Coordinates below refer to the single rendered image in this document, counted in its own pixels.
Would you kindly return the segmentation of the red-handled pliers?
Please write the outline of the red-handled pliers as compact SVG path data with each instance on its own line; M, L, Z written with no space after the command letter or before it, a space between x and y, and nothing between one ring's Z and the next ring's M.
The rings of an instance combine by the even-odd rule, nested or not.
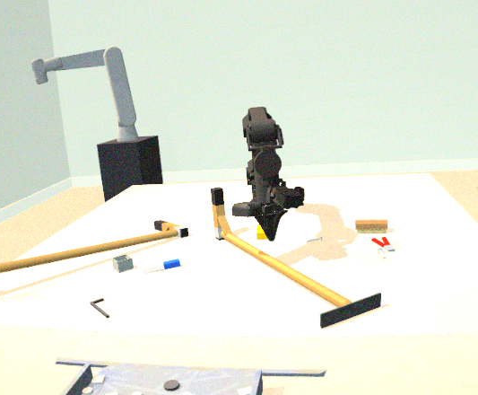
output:
M378 239L376 238L373 238L372 239L373 242L375 242L377 245L379 245L380 247L384 248L385 250L388 250L388 251L395 251L395 248L391 247L390 246L390 243L388 242L387 238L386 237L382 237L382 241L385 243L382 243L381 241L379 241Z

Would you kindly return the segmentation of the long-handled scraper with black blade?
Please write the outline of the long-handled scraper with black blade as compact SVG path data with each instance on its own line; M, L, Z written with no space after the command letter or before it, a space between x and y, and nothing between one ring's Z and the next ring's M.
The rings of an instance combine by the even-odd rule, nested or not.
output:
M223 189L220 187L212 188L211 196L215 239L218 241L226 240L232 243L249 255L262 261L267 266L278 270L294 282L302 285L309 291L318 294L318 296L337 306L337 308L320 313L321 328L325 328L343 320L348 320L351 317L381 307L381 293L376 293L358 301L352 302L351 300L344 298L333 290L327 288L326 286L321 285L313 279L301 274L299 271L295 270L289 265L283 264L281 261L269 256L256 247L236 237L232 234L230 226L225 217Z

